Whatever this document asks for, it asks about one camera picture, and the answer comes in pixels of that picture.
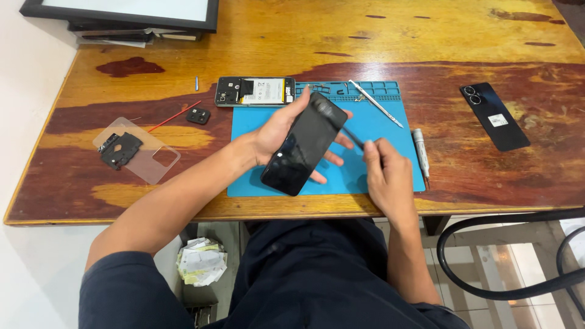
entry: picture frame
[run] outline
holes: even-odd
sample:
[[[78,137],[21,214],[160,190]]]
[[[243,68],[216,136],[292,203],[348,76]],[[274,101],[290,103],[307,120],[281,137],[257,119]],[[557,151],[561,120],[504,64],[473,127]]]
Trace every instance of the picture frame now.
[[[25,0],[20,7],[20,13],[26,17],[62,19],[70,22],[133,23],[153,28],[217,32],[219,0],[208,0],[205,21],[47,6],[43,5],[43,1]]]

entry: phone camera lens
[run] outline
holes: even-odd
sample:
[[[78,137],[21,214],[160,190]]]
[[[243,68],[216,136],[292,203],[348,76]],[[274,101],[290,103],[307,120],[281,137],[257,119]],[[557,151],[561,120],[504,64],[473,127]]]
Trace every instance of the phone camera lens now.
[[[467,95],[473,95],[473,94],[475,94],[475,89],[473,89],[473,87],[469,87],[469,86],[467,86],[467,87],[465,87],[465,88],[463,89],[463,91],[464,91],[464,92],[465,92]]]
[[[476,105],[477,105],[477,104],[479,104],[479,103],[481,103],[481,98],[479,98],[479,96],[478,96],[478,95],[471,95],[471,96],[469,97],[469,100],[470,100],[472,103],[476,104]]]

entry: black smartphone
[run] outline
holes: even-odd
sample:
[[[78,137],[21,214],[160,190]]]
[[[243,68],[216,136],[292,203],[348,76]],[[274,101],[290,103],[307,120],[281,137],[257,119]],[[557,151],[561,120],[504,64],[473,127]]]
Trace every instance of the black smartphone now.
[[[498,150],[530,146],[530,140],[489,83],[466,85],[459,90]]]
[[[289,196],[297,196],[346,121],[347,114],[342,109],[313,92],[260,181]]]

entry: phone battery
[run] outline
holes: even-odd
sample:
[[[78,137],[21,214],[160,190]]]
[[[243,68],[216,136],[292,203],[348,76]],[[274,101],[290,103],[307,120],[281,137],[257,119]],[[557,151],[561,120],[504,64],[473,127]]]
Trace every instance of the phone battery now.
[[[241,104],[283,104],[284,79],[245,79],[254,81],[251,94],[241,98]]]

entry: crumpled paper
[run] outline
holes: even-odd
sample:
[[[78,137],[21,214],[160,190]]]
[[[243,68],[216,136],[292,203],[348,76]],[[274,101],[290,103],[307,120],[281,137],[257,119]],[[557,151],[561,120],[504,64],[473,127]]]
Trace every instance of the crumpled paper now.
[[[208,286],[227,270],[228,253],[217,241],[197,238],[187,241],[177,255],[177,269],[186,285]]]

